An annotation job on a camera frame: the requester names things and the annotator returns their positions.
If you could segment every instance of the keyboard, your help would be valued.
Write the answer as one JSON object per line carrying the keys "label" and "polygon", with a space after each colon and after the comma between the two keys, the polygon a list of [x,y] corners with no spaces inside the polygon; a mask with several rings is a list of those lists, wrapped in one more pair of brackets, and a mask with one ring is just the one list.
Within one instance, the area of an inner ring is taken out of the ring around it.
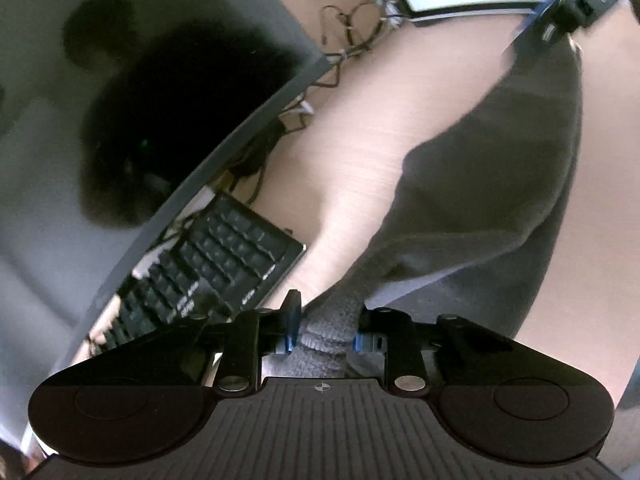
{"label": "keyboard", "polygon": [[116,348],[187,316],[227,322],[260,307],[296,264],[305,246],[221,193],[140,280],[118,294],[118,317],[92,353]]}

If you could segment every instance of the metal screw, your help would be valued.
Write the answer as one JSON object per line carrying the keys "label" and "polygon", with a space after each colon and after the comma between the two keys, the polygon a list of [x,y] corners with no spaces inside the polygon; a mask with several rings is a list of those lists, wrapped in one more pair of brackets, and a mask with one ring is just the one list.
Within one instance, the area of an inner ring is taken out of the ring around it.
{"label": "metal screw", "polygon": [[249,381],[237,375],[228,375],[218,381],[218,387],[226,392],[241,392],[247,386]]}
{"label": "metal screw", "polygon": [[415,375],[400,376],[394,381],[394,384],[406,392],[417,392],[427,385],[422,377]]}

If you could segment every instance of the wooden desk surface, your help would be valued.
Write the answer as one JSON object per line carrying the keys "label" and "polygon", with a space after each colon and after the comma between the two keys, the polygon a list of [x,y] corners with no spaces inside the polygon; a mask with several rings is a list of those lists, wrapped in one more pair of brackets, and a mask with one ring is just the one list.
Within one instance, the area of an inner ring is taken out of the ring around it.
{"label": "wooden desk surface", "polygon": [[[360,0],[283,0],[313,38],[318,10]],[[309,301],[335,283],[388,211],[406,152],[470,110],[507,69],[520,19],[403,27],[319,90],[311,126],[270,158],[254,209],[308,245],[289,288]],[[618,6],[583,48],[584,124],[574,188],[542,290],[518,340],[599,379],[617,401],[640,353],[640,26]],[[239,187],[250,194],[255,182]]]}

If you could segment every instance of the black monitor screen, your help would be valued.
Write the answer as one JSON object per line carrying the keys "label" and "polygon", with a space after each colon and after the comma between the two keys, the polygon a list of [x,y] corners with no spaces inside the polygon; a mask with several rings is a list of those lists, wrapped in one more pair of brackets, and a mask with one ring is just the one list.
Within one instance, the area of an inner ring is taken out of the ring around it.
{"label": "black monitor screen", "polygon": [[278,0],[0,0],[0,415],[325,69]]}

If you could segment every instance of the gray fabric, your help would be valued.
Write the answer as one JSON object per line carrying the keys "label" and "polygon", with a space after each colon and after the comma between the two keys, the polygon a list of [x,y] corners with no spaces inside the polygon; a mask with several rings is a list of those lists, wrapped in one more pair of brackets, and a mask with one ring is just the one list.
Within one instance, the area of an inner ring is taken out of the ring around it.
{"label": "gray fabric", "polygon": [[[380,364],[355,356],[351,342],[364,301],[389,282],[409,283],[396,294],[411,294],[391,306],[414,320],[457,312],[513,335],[542,282],[566,207],[581,97],[579,58],[564,40],[528,71],[516,62],[474,110],[411,150],[379,231],[305,309],[292,355],[270,360],[265,372],[375,371]],[[414,290],[412,278],[428,284]]]}

